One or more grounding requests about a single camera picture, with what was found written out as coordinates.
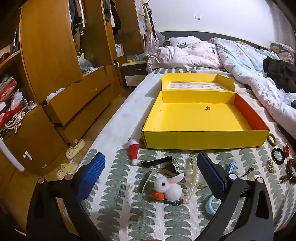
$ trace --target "wooden floor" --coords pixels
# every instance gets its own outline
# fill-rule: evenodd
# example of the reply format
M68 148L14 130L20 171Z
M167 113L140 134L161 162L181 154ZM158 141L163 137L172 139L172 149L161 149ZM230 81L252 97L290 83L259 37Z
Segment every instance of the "wooden floor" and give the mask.
M117 96L112 103L107 107L107 109L98 117L98 119L93 123L89 130L83 136L85 141L84 148L75 156L75 162L78 164L82 161L86 152L92 145L93 141L96 139L98 134L108 123L114 113L123 104L126 98L129 96L130 91L123 90L122 93ZM53 172L45 175L48 181L57 180L56 173L60 167L56 168ZM0 195L1 205L8 211L15 223L18 225L20 231L25 232L27 214L29 209L29 204L31 196L33 194L37 180L40 177L30 174L27 172L19 172L16 170L7 188Z

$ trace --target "open cardboard box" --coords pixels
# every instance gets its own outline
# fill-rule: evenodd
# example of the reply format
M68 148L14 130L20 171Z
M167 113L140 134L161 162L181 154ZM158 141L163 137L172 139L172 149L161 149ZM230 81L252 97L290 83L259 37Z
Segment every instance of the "open cardboard box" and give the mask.
M142 130L147 148L232 149L261 146L269 128L218 74L167 73Z

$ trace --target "pink ear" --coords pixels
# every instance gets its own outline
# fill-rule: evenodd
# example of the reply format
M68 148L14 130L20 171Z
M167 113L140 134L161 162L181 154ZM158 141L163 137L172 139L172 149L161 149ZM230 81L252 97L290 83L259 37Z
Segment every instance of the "pink ear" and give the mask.
M175 177L171 177L168 179L168 184L176 184L180 182L184 178L184 174L179 174Z

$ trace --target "plush rabbit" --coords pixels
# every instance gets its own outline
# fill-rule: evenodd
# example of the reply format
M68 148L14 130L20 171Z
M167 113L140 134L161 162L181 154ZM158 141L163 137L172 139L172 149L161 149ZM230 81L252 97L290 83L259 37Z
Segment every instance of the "plush rabbit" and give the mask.
M154 182L154 190L159 194L164 194L164 197L171 201L177 201L184 195L182 187L177 183L184 178L184 174L179 174L172 178L159 177Z

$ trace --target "slipper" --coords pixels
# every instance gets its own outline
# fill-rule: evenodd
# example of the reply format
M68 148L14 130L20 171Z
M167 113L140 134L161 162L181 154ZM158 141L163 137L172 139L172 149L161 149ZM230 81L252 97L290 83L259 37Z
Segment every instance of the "slipper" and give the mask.
M85 141L80 140L75 147L71 147L66 152L66 157L72 159L85 146Z
M78 165L75 162L61 164L61 169L57 172L57 178L62 180L69 173L75 174L77 166Z

